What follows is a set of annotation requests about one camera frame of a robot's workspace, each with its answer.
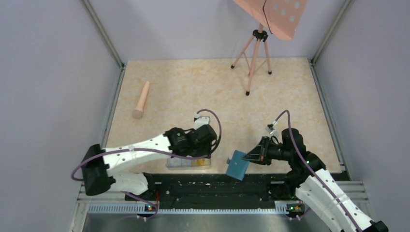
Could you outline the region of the blue card holder wallet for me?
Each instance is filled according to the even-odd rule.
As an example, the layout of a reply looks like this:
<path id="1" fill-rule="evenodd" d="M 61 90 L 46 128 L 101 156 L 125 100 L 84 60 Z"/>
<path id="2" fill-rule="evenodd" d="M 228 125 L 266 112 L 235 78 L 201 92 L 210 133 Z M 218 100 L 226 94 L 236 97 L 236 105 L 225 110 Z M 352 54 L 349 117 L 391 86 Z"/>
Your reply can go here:
<path id="1" fill-rule="evenodd" d="M 245 177 L 246 171 L 250 162 L 248 160 L 244 160 L 243 157 L 246 153 L 235 150 L 233 155 L 230 159 L 227 159 L 226 163 L 228 164 L 228 168 L 225 174 L 229 177 L 232 177 L 236 180 L 242 181 Z"/>

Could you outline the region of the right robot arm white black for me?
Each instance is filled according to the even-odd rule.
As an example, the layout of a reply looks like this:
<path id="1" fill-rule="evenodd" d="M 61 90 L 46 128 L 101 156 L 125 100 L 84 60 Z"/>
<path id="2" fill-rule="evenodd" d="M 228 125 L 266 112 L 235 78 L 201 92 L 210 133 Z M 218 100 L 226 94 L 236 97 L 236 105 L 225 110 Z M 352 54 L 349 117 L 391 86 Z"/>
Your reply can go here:
<path id="1" fill-rule="evenodd" d="M 264 136 L 243 160 L 270 165 L 286 161 L 291 170 L 285 175 L 283 192 L 289 199 L 306 203 L 333 232 L 387 232 L 387 225 L 364 213 L 337 184 L 325 164 L 308 151 L 299 130 L 284 129 L 279 143 Z"/>

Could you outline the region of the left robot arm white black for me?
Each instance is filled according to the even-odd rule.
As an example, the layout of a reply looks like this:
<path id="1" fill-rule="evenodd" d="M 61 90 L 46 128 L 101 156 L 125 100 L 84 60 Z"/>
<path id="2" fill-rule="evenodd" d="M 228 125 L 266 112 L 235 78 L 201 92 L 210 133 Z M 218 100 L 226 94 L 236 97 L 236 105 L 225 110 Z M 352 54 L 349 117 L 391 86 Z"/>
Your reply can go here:
<path id="1" fill-rule="evenodd" d="M 209 124 L 196 129 L 171 128 L 152 139 L 118 148 L 88 148 L 79 168 L 87 196 L 96 196 L 114 188 L 151 199 L 155 187 L 144 174 L 131 174 L 126 169 L 154 160 L 209 158 L 217 134 Z"/>

